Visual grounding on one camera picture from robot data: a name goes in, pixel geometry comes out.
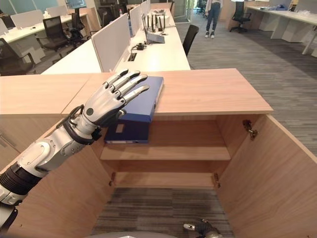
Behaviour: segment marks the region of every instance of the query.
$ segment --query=cabinet hinge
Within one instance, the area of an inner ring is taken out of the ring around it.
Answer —
[[[251,140],[254,140],[259,134],[257,130],[252,130],[252,123],[250,120],[243,120],[243,127],[250,134]]]
[[[217,173],[213,174],[213,183],[214,183],[216,188],[221,187],[221,183],[219,182],[219,175]]]
[[[110,182],[109,182],[109,186],[110,186],[110,187],[113,185],[114,180],[115,180],[115,172],[113,172],[113,173],[111,174],[111,180],[110,180]]]

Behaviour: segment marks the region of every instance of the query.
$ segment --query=metallic robotic arm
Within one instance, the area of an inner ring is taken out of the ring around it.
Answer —
[[[98,140],[100,128],[124,115],[122,108],[149,89],[149,86],[141,86],[128,93],[146,79],[139,71],[128,73],[127,69],[110,77],[85,106],[76,107],[49,136],[32,143],[0,175],[0,234],[6,232],[16,218],[15,206],[43,177],[84,146]]]

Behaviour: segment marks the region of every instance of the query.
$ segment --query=monitor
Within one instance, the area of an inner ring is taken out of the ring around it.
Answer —
[[[69,9],[81,8],[86,7],[85,0],[66,0],[66,5]]]

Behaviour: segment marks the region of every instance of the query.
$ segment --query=desk divider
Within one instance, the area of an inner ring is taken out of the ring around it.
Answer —
[[[295,8],[295,11],[307,10],[311,13],[317,13],[317,1],[316,0],[299,0]]]
[[[142,13],[144,14],[144,16],[148,15],[149,11],[148,11],[148,2],[147,1],[144,1],[141,4],[141,10],[142,10]]]
[[[11,19],[17,28],[24,28],[41,23],[44,17],[41,10],[35,10],[12,15]]]
[[[65,5],[48,7],[46,8],[46,10],[48,11],[51,17],[66,16],[68,14],[67,8]]]
[[[5,33],[9,33],[7,27],[5,26],[4,22],[0,18],[0,35],[4,35]]]
[[[132,35],[135,36],[141,26],[141,5],[130,10]]]
[[[149,13],[151,10],[151,0],[147,0],[147,4],[148,4],[148,13]]]
[[[92,36],[102,72],[115,69],[130,45],[128,15],[125,13]]]

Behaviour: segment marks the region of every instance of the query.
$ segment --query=wooden panel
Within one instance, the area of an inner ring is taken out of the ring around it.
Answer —
[[[9,234],[34,238],[89,235],[113,191],[109,181],[91,147],[85,147],[29,192],[17,207],[19,214]]]
[[[249,133],[243,127],[242,121],[248,119],[255,124],[259,115],[222,115],[216,122],[231,158]]]
[[[0,78],[0,114],[60,114],[90,74]]]
[[[212,173],[223,169],[228,161],[153,161],[153,160],[121,160],[119,172],[162,172],[162,173]]]
[[[4,115],[0,132],[19,152],[52,127],[62,115]]]
[[[212,188],[211,173],[130,173],[119,172],[117,187]]]
[[[154,121],[149,144],[107,144],[102,160],[230,160],[215,121]]]
[[[191,116],[164,116],[164,115],[155,115],[153,120],[216,120],[216,115],[191,115]]]
[[[82,13],[86,13],[89,24],[90,24],[90,31],[99,31],[100,30],[100,25],[98,22],[98,16],[96,9],[94,7],[91,8],[81,8],[80,11]]]
[[[220,178],[218,197],[237,238],[317,234],[317,158],[271,116],[254,126]]]
[[[164,77],[156,115],[263,114],[272,108],[236,69],[142,72]],[[87,101],[111,73],[93,74],[63,111]]]
[[[0,138],[0,170],[6,167],[19,153]]]

